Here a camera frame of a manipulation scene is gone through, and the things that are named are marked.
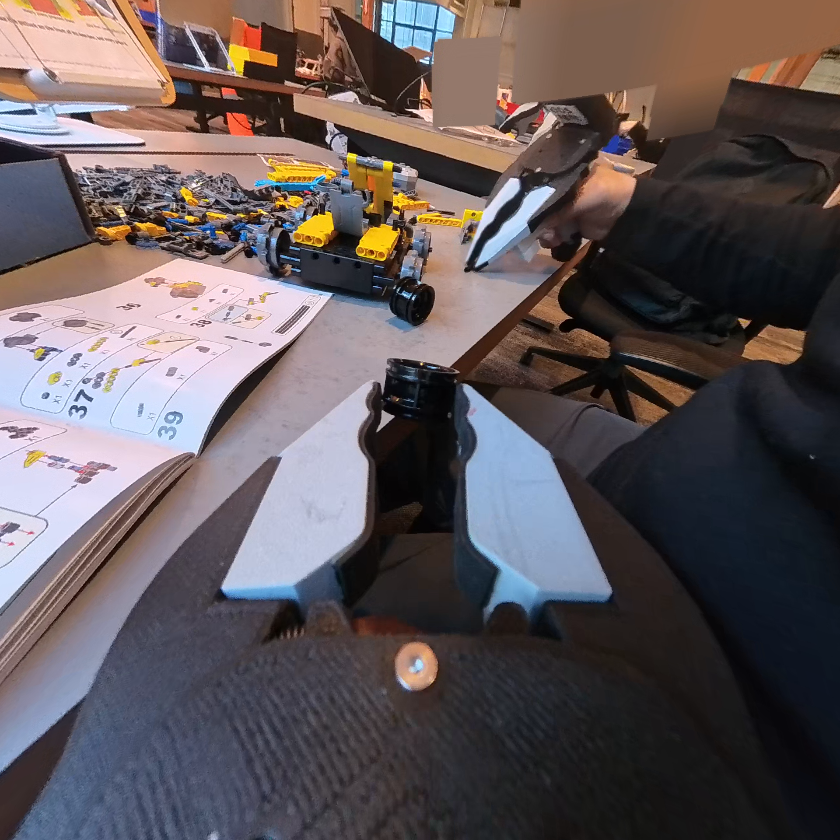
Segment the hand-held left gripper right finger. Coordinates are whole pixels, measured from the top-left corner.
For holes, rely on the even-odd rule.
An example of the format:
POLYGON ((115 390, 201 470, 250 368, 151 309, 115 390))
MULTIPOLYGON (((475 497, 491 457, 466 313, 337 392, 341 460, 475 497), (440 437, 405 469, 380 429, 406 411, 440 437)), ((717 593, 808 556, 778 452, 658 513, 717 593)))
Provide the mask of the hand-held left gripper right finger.
POLYGON ((613 589, 549 451, 469 385, 458 385, 455 578, 488 619, 530 621, 548 602, 605 603, 613 589))

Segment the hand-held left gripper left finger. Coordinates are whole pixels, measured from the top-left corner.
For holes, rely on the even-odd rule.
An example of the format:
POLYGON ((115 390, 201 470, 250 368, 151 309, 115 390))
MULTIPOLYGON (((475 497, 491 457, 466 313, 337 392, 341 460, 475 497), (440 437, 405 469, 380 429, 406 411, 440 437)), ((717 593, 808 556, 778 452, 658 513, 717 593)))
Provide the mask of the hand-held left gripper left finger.
POLYGON ((348 603, 366 573, 382 389, 363 383, 280 454, 221 584, 231 600, 348 603))

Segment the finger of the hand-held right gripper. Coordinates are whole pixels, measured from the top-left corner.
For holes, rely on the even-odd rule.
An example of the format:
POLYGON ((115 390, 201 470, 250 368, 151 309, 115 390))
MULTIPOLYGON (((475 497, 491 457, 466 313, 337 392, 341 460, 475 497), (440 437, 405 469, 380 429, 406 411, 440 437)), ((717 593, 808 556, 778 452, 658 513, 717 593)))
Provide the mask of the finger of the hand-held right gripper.
POLYGON ((521 177, 507 179, 486 205, 465 263, 483 270, 503 257, 521 237, 526 225, 519 218, 526 194, 521 177))
POLYGON ((517 251, 520 257, 527 262, 530 262, 536 256, 540 250, 540 246, 537 244, 537 235, 534 232, 535 227, 539 224, 535 219, 545 207, 553 204, 555 193, 555 189, 549 185, 541 185, 530 191, 526 189, 526 194, 518 215, 518 218, 525 223, 526 228, 522 231, 518 242, 507 253, 517 251))

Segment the black toy wheel rim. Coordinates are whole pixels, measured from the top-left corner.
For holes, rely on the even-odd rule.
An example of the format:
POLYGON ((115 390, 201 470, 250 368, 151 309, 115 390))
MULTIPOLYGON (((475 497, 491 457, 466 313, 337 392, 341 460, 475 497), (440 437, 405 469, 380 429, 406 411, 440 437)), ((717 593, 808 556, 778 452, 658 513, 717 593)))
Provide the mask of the black toy wheel rim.
POLYGON ((392 314, 413 327, 424 323, 435 303, 435 289, 411 277, 393 283, 389 306, 392 314))
POLYGON ((459 372, 441 364, 389 358, 385 365, 382 409, 424 423, 449 420, 459 372))

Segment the person's right hand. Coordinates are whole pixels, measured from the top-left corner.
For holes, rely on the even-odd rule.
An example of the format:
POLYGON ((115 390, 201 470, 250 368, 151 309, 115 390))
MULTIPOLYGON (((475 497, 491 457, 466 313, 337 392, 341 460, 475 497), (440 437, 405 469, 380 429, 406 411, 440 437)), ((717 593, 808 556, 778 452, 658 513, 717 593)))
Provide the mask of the person's right hand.
POLYGON ((636 185, 633 175, 616 171, 608 161, 595 161, 574 197, 543 220, 538 233, 541 247, 557 248, 575 235, 603 239, 627 209, 636 185))

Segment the person's grey trouser leg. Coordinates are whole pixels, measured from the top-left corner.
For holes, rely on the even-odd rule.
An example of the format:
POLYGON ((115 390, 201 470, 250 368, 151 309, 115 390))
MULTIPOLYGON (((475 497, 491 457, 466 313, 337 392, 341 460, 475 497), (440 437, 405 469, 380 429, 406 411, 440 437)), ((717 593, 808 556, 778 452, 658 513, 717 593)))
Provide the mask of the person's grey trouser leg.
POLYGON ((590 475, 646 428, 588 402, 547 392, 501 387, 490 402, 556 459, 590 475))

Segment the dark cloth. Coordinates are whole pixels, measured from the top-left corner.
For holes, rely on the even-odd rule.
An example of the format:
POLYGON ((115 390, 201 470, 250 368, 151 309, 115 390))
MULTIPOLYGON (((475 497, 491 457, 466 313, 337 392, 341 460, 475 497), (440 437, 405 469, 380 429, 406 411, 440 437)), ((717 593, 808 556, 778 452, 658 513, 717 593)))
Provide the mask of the dark cloth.
POLYGON ((713 140, 690 160, 667 152, 653 178, 753 204, 822 207, 838 188, 838 153, 752 133, 713 140))

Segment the yellow black brick vehicle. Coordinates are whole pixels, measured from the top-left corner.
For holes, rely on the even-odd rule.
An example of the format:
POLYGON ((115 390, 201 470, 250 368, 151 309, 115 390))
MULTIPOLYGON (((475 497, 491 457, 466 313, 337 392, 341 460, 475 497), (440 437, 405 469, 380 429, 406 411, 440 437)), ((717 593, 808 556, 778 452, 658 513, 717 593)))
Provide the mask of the yellow black brick vehicle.
POLYGON ((275 277, 389 300, 397 279, 424 282, 432 249, 430 232, 406 219, 418 174, 353 153, 344 163, 341 175, 317 188, 320 209, 301 213, 289 232, 264 226, 256 253, 275 277))

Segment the black background monitor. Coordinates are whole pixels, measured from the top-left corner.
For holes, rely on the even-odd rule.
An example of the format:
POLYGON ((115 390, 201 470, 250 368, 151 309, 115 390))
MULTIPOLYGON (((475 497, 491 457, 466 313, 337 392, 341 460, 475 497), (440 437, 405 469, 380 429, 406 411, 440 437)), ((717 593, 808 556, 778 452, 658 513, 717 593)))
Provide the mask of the black background monitor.
POLYGON ((324 34, 325 78, 357 88, 387 110, 418 106, 427 66, 338 8, 331 10, 324 34))

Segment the black office chair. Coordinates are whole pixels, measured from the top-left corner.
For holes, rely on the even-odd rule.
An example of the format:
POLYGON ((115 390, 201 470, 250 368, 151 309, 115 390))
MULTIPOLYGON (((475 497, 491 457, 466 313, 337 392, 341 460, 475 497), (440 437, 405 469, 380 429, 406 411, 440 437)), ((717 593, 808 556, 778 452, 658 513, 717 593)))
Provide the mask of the black office chair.
POLYGON ((582 329, 607 340, 609 354, 602 358, 533 345, 519 360, 520 364, 530 365, 535 357, 541 357, 583 371, 582 375, 551 388, 549 391, 553 395, 568 396, 588 390, 592 398, 598 399, 608 392, 617 414, 634 422, 637 418, 631 394, 670 412, 676 405, 640 378, 636 371, 696 391, 744 363, 747 343, 767 326, 765 322, 750 321, 722 346, 669 331, 641 330, 639 318, 628 316, 595 290, 589 269, 593 258, 586 254, 575 264, 574 270, 563 270, 564 274, 571 273, 571 278, 560 288, 558 303, 569 318, 559 325, 559 331, 569 333, 582 329))

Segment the paned window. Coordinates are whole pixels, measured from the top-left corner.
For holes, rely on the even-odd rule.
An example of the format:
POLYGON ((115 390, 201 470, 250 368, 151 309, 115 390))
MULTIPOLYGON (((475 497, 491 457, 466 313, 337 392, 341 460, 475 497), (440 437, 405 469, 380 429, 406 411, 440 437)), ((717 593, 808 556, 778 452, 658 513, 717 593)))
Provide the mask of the paned window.
POLYGON ((380 1, 375 12, 376 30, 385 40, 430 53, 437 41, 453 37, 457 20, 454 12, 433 2, 380 1))

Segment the open instruction manual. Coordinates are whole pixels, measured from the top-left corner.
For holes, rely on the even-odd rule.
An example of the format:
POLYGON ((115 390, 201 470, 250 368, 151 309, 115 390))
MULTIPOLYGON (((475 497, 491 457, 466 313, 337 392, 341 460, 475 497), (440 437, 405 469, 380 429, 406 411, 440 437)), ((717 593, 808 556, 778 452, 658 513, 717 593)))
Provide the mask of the open instruction manual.
POLYGON ((330 294, 176 259, 1 317, 1 679, 330 294))

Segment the yellow red black blocks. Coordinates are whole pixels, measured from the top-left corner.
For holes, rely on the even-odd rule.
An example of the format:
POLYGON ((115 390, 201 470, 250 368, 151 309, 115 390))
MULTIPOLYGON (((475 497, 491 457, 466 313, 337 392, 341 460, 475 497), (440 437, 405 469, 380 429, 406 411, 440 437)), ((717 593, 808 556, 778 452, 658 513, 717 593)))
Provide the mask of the yellow red black blocks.
POLYGON ((298 35, 294 32, 265 23, 252 26, 234 16, 227 52, 240 76, 280 84, 296 79, 298 35))

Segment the dark wooden table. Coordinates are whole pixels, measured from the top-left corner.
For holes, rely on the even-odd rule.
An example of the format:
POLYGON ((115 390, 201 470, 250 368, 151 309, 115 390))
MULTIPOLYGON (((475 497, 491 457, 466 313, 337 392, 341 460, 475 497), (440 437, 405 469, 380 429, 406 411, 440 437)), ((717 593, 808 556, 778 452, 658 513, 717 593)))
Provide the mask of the dark wooden table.
POLYGON ((209 133, 210 122, 223 118, 231 133, 249 130, 266 137, 289 137, 323 145, 324 121, 297 113, 294 96, 322 97, 319 88, 296 82, 251 79, 221 70, 166 62, 175 89, 171 107, 191 112, 196 129, 209 133))

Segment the pile of loose brick pieces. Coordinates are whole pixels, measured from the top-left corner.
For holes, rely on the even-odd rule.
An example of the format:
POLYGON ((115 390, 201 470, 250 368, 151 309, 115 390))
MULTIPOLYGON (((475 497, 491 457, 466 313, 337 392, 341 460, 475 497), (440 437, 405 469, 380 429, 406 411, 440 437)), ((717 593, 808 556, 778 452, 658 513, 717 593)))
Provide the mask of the pile of loose brick pieces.
POLYGON ((267 177, 253 186, 229 173, 183 173, 165 164, 98 164, 74 176, 99 243, 125 241, 176 256, 226 260, 254 256, 264 226, 291 231, 301 214, 320 209, 317 188, 342 173, 300 161, 268 159, 268 165, 267 177))

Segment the clear acrylic holder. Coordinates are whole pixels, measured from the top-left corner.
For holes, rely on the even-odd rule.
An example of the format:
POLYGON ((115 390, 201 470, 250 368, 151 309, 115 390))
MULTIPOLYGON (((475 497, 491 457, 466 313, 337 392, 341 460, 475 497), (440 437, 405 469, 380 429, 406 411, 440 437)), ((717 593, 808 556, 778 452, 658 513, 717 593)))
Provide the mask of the clear acrylic holder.
POLYGON ((168 24, 159 17, 156 24, 156 47, 164 62, 228 75, 236 74, 227 48, 214 28, 189 22, 168 24))

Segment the dark blue cardboard box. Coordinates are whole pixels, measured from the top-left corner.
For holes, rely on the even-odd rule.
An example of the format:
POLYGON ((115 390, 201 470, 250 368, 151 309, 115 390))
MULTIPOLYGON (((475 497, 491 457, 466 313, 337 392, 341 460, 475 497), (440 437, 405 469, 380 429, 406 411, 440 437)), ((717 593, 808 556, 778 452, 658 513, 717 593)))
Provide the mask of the dark blue cardboard box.
POLYGON ((1 271, 94 239, 94 227, 66 156, 2 139, 1 271))

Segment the printed paper sheet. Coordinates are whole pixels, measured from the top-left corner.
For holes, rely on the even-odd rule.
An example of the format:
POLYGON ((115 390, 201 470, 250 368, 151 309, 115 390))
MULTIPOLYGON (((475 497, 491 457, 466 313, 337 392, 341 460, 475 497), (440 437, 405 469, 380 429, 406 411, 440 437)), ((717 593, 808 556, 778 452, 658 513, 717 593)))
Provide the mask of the printed paper sheet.
POLYGON ((163 81, 114 2, 2 1, 1 67, 48 70, 66 82, 148 87, 163 81))

